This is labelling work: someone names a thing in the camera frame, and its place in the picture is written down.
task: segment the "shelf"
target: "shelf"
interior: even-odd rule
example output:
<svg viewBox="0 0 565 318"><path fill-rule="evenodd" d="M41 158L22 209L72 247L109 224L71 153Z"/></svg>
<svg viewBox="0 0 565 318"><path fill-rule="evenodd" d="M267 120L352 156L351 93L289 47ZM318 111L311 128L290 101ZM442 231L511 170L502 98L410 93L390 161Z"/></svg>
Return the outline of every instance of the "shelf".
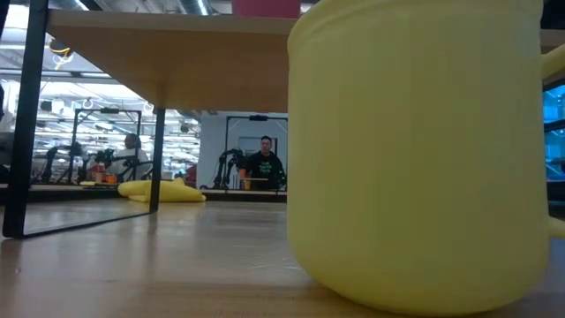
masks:
<svg viewBox="0 0 565 318"><path fill-rule="evenodd" d="M286 112L294 23L52 11L49 33L156 107Z"/></svg>

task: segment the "metal frame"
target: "metal frame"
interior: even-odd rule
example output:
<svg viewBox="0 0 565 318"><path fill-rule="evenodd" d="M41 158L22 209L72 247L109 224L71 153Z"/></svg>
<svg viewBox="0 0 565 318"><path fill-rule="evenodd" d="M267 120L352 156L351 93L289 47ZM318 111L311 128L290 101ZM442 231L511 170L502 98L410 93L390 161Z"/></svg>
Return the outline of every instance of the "metal frame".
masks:
<svg viewBox="0 0 565 318"><path fill-rule="evenodd" d="M79 128L79 125L82 124L88 118L88 116L90 116L95 111L101 112L103 114L105 109L101 109L101 110L76 109L76 110L74 110L74 122L73 122L73 125L72 125L71 146L74 145L74 143L77 141L77 130ZM80 112L86 112L87 116L82 118L81 120L79 120ZM141 110L117 110L117 112L118 113L124 112L124 113L138 114L137 135L139 136L139 133L141 133ZM139 152L139 149L136 147L135 148L135 157L136 158L139 158L138 152ZM72 184L72 166L74 164L73 162L74 162L74 155L70 155L69 169L68 169L69 177L67 178L67 184L69 184L69 185ZM131 176L137 176L136 170L137 170L137 167L134 165L133 166L133 172L132 172Z"/></svg>
<svg viewBox="0 0 565 318"><path fill-rule="evenodd" d="M40 96L41 69L45 33L49 18L49 0L33 0L29 6L26 51L19 89L18 114L11 158L10 180L7 194L11 198L4 211L3 235L6 238L28 239L42 235L72 231L104 223L124 220L137 216L146 216L157 212L159 208L159 190L161 184L162 143L165 126L165 109L157 109L157 122L154 140L154 173L151 185L150 209L147 213L135 216L108 218L91 223L80 223L45 231L24 233L26 222L27 197L29 195L32 157L34 151L35 124Z"/></svg>

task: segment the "dark shirt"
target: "dark shirt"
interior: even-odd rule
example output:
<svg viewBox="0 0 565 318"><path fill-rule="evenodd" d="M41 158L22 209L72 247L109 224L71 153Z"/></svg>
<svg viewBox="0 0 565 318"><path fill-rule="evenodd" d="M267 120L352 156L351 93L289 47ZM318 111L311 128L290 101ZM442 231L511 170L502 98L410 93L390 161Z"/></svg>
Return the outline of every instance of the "dark shirt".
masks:
<svg viewBox="0 0 565 318"><path fill-rule="evenodd" d="M247 171L251 178L266 178L268 181L253 181L254 190L275 190L284 181L284 169L281 160L271 152L263 155L261 152L251 155L247 160Z"/></svg>

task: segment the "black metal table leg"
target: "black metal table leg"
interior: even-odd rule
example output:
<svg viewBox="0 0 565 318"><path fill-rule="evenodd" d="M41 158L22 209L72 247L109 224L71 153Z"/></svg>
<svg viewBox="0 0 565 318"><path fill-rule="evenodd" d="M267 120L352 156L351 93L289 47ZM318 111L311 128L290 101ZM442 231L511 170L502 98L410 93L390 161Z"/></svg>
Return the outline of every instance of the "black metal table leg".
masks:
<svg viewBox="0 0 565 318"><path fill-rule="evenodd" d="M155 142L153 148L153 178L151 180L151 199L149 212L154 213L159 209L159 190L161 188L162 172L162 143L165 133L165 109L157 109L157 122L155 125Z"/></svg>
<svg viewBox="0 0 565 318"><path fill-rule="evenodd" d="M8 185L8 196L11 199L7 202L4 212L3 235L7 238L24 237L45 32L49 16L48 6L49 0L33 0L29 6L26 51L21 73L18 114Z"/></svg>

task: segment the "red object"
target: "red object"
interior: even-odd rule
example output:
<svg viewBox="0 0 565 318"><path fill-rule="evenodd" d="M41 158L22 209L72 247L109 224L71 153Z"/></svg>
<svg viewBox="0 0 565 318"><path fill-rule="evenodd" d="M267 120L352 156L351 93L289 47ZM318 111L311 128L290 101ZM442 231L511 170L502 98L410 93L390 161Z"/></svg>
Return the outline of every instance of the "red object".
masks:
<svg viewBox="0 0 565 318"><path fill-rule="evenodd" d="M186 182L196 182L196 171L198 166L194 164L186 171Z"/></svg>
<svg viewBox="0 0 565 318"><path fill-rule="evenodd" d="M300 17L300 0L233 0L233 14L244 17Z"/></svg>

